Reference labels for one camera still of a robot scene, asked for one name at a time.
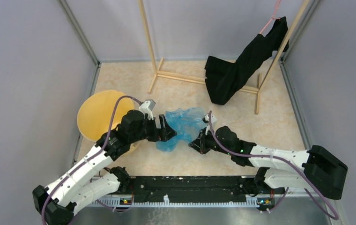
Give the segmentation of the yellow paper trash bin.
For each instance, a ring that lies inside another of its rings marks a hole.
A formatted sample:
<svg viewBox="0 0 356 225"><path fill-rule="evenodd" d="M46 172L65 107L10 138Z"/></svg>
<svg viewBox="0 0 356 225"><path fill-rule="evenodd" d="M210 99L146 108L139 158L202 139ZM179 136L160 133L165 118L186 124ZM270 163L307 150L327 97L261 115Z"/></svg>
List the yellow paper trash bin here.
<svg viewBox="0 0 356 225"><path fill-rule="evenodd" d="M96 142L108 131L117 100L125 93L104 90L95 93L81 105L77 113L77 126L82 136Z"/></svg>

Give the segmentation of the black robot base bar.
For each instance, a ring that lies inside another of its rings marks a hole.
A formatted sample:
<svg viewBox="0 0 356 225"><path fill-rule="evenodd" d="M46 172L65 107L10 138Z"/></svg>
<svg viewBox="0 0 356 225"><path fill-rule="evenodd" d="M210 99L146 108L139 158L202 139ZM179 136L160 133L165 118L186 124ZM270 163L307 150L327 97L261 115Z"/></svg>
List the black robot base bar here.
<svg viewBox="0 0 356 225"><path fill-rule="evenodd" d="M244 203L258 195L283 194L254 176L136 176L113 197L133 197L135 203Z"/></svg>

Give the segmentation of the blue plastic trash bag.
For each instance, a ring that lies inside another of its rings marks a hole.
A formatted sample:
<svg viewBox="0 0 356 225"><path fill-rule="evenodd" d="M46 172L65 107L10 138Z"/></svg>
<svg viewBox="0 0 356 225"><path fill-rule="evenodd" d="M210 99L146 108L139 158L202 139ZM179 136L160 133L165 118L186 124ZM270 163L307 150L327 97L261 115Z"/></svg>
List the blue plastic trash bag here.
<svg viewBox="0 0 356 225"><path fill-rule="evenodd" d="M200 130L206 127L203 121L204 116L205 111L200 107L166 111L166 121L177 132L177 135L166 142L157 142L156 148L163 152L171 152L180 142L188 144L195 140Z"/></svg>

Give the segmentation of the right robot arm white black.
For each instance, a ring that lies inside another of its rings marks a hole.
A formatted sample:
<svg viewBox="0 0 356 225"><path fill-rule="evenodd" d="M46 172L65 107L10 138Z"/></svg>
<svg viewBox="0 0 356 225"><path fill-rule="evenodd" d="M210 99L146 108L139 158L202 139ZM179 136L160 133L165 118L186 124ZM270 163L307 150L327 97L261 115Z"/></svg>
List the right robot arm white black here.
<svg viewBox="0 0 356 225"><path fill-rule="evenodd" d="M297 151L267 148L239 139L227 126L214 133L204 128L188 145L200 154L214 150L230 155L237 165L257 167L254 187L260 193L281 187L315 188L325 198L342 198L348 167L322 146Z"/></svg>

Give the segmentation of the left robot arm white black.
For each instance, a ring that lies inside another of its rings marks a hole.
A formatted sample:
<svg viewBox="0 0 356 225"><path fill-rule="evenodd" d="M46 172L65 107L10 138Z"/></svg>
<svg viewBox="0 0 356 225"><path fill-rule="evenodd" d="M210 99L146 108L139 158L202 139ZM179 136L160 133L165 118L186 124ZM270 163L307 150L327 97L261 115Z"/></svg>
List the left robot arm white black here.
<svg viewBox="0 0 356 225"><path fill-rule="evenodd" d="M177 135L165 116L159 115L160 127L154 118L138 110L130 110L121 122L104 133L66 174L47 186L37 186L32 194L34 205L44 225L67 225L86 206L111 193L123 194L130 186L130 176L120 166L94 182L90 180L106 166L127 153L133 143L166 142Z"/></svg>

